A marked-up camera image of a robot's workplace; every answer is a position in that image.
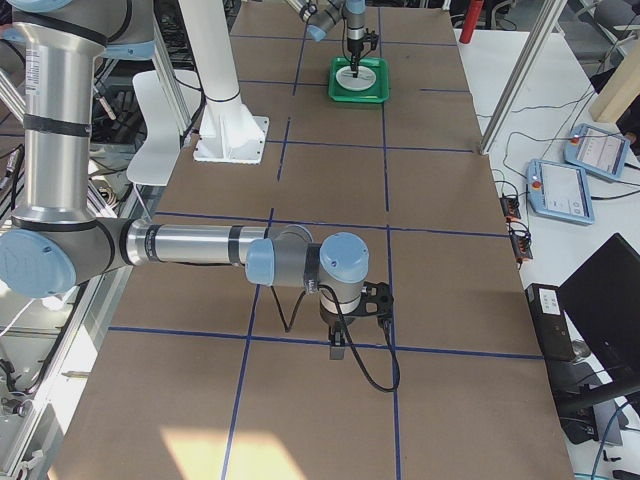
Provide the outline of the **white round plate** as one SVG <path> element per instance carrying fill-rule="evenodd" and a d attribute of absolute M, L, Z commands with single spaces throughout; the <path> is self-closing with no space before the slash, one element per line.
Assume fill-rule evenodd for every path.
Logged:
<path fill-rule="evenodd" d="M 359 65 L 354 71 L 345 66 L 335 73 L 338 85 L 348 91 L 362 92 L 371 88 L 377 80 L 376 73 L 366 66 Z"/>

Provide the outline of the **green plastic tray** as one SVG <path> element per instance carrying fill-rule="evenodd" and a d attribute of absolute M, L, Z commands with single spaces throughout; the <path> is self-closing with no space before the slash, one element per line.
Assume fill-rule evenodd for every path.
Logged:
<path fill-rule="evenodd" d="M 336 102 L 381 104 L 389 98 L 389 70 L 388 63 L 382 58 L 364 58 L 359 65 L 366 66 L 376 73 L 376 83 L 362 92 L 348 91 L 341 88 L 335 73 L 345 66 L 350 66 L 344 57 L 334 57 L 330 63 L 328 95 Z"/>

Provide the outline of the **red cylinder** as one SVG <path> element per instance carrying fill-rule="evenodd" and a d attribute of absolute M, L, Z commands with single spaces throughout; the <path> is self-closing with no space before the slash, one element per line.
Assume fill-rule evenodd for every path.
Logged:
<path fill-rule="evenodd" d="M 477 22 L 480 18 L 484 0 L 470 0 L 465 14 L 464 23 L 462 26 L 459 42 L 462 44 L 469 44 L 473 37 L 474 31 L 477 26 Z"/>

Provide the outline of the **orange black adapter lower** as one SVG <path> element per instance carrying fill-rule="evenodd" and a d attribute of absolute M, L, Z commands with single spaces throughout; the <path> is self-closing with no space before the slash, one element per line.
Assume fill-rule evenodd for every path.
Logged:
<path fill-rule="evenodd" d="M 533 258 L 531 251 L 531 234 L 528 230 L 510 228 L 509 238 L 517 262 L 522 263 Z"/>

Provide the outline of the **orange black adapter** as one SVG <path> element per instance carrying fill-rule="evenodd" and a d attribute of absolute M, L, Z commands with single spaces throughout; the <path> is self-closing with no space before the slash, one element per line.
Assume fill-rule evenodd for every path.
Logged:
<path fill-rule="evenodd" d="M 520 202 L 517 195 L 502 195 L 499 198 L 503 215 L 507 221 L 515 221 L 521 219 Z"/>
<path fill-rule="evenodd" d="M 528 230 L 510 228 L 509 238 L 517 262 L 522 263 L 533 258 L 531 251 L 531 234 Z"/>

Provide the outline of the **black computer box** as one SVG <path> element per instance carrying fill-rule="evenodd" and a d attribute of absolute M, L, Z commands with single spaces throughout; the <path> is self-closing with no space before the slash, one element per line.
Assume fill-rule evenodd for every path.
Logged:
<path fill-rule="evenodd" d="M 544 358 L 571 361 L 574 351 L 558 288 L 553 285 L 531 283 L 525 289 L 525 295 Z"/>

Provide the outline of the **orange black adapter upper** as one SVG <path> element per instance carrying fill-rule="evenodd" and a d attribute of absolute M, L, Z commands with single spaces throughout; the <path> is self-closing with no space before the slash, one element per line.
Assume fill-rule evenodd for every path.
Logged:
<path fill-rule="evenodd" d="M 499 198 L 503 215 L 507 221 L 515 221 L 521 219 L 520 202 L 517 195 L 502 195 Z"/>

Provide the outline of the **white plastic chair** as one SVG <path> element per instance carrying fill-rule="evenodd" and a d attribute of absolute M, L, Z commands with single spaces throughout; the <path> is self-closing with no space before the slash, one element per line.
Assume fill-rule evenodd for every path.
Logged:
<path fill-rule="evenodd" d="M 135 184 L 167 186 L 180 151 L 173 110 L 155 71 L 136 74 L 133 87 L 147 136 L 129 164 L 127 178 Z"/>

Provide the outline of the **near blue teach pendant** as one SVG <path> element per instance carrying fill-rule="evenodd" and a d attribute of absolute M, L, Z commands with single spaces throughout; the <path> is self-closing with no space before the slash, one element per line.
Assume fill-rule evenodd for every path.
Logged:
<path fill-rule="evenodd" d="M 583 168 L 532 159 L 526 177 L 528 201 L 538 215 L 579 225 L 594 223 L 588 177 Z"/>

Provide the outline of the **blue teach pendant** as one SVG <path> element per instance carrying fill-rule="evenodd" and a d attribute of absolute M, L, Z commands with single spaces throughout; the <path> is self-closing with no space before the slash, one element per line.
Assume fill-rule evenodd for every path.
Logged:
<path fill-rule="evenodd" d="M 538 215 L 579 225 L 594 223 L 588 177 L 583 168 L 532 159 L 526 177 L 528 201 Z"/>
<path fill-rule="evenodd" d="M 600 179 L 615 182 L 621 179 L 630 152 L 630 140 L 586 123 L 571 131 L 564 146 L 564 160 L 585 169 Z"/>

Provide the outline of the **far blue teach pendant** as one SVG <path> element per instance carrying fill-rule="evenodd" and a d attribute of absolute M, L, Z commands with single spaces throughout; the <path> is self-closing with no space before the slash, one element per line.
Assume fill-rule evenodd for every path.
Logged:
<path fill-rule="evenodd" d="M 585 169 L 600 179 L 615 182 L 621 179 L 630 152 L 630 140 L 586 123 L 571 131 L 564 146 L 564 160 Z"/>

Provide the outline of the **black monitor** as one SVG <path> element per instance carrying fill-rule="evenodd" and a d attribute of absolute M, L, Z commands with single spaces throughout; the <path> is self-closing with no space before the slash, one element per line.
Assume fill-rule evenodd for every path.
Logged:
<path fill-rule="evenodd" d="M 617 397 L 639 398 L 639 253 L 619 233 L 604 242 L 559 289 L 563 309 L 611 377 L 575 381 L 557 392 L 556 408 L 569 440 L 601 434 L 594 407 Z"/>

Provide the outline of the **wooden beam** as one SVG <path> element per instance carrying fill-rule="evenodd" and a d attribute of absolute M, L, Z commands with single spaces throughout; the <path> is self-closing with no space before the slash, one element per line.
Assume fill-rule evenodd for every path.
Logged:
<path fill-rule="evenodd" d="M 616 122 L 639 95 L 639 43 L 620 63 L 589 108 L 599 123 Z"/>

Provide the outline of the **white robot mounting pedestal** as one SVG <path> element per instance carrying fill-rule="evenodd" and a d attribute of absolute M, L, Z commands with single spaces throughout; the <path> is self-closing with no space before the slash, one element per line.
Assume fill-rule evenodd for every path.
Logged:
<path fill-rule="evenodd" d="M 205 107 L 194 159 L 255 165 L 261 162 L 269 119 L 244 104 L 221 1 L 179 3 Z"/>

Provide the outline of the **aluminium frame post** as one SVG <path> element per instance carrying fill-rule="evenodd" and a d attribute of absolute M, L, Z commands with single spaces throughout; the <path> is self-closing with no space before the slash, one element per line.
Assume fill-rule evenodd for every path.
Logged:
<path fill-rule="evenodd" d="M 491 150 L 524 87 L 525 80 L 538 55 L 546 45 L 567 3 L 567 0 L 547 0 L 543 3 L 483 134 L 479 144 L 479 152 L 481 154 L 486 155 Z"/>

